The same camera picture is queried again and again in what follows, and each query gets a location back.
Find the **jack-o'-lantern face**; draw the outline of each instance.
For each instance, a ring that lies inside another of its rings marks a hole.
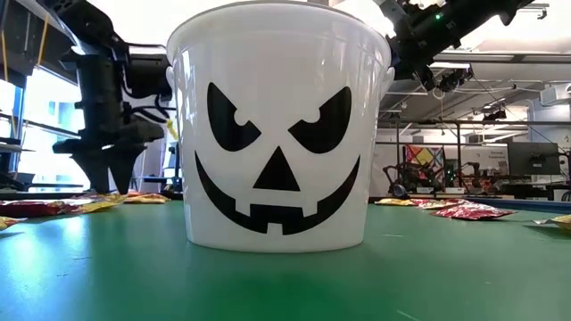
[[[219,147],[224,152],[231,154],[256,154],[259,148],[256,142],[265,135],[264,129],[255,123],[260,121],[260,117],[254,121],[242,121],[240,124],[236,121],[239,119],[236,112],[241,107],[234,105],[231,98],[227,97],[215,84],[210,83],[207,90],[208,119],[211,133]],[[299,119],[286,130],[286,133],[273,133],[276,128],[272,128],[272,135],[289,135],[297,143],[297,146],[294,147],[289,144],[290,150],[299,148],[304,150],[302,152],[322,155],[320,157],[323,157],[324,162],[327,162],[327,157],[330,157],[327,155],[338,148],[343,141],[350,124],[351,115],[352,91],[346,86],[330,99],[322,102],[319,107],[319,116],[316,115],[318,116],[317,119]],[[289,155],[281,145],[273,144],[271,146],[273,152],[270,153],[269,159],[263,162],[265,165],[259,168],[259,174],[256,175],[257,177],[251,186],[252,193],[264,192],[270,199],[272,199],[272,193],[301,196],[297,198],[306,199],[304,195],[308,195],[308,191],[303,191],[300,188],[298,177],[295,176],[291,166],[292,161],[297,161],[295,154],[298,152]],[[310,202],[317,203],[316,211],[308,213],[301,204],[299,206],[292,206],[292,204],[285,206],[283,203],[250,203],[249,213],[245,213],[245,210],[236,206],[240,200],[234,198],[231,192],[223,191],[214,182],[201,162],[201,155],[194,151],[198,177],[214,207],[239,226],[261,234],[268,232],[269,224],[278,224],[282,226],[283,235],[294,235],[310,230],[333,216],[351,193],[359,173],[360,155],[355,154],[351,156],[351,159],[353,159],[351,160],[352,168],[336,169],[340,173],[348,173],[343,174],[344,179],[339,180],[340,185],[329,186],[327,194],[320,194],[325,197],[310,200]]]

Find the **desk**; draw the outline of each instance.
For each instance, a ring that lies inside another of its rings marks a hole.
[[[369,207],[365,242],[270,255],[186,241],[181,202],[0,232],[0,320],[568,320],[571,235]]]

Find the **triangle nose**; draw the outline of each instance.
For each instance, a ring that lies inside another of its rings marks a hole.
[[[280,147],[269,158],[253,188],[300,192],[294,173]]]

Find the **laboratory room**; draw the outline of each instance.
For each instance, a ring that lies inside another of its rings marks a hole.
[[[563,321],[565,0],[0,0],[0,321]]]

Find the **white bucket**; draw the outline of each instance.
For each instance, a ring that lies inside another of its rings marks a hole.
[[[329,7],[249,2],[182,24],[168,56],[191,242],[265,252],[362,242],[378,106],[393,81],[383,37]]]

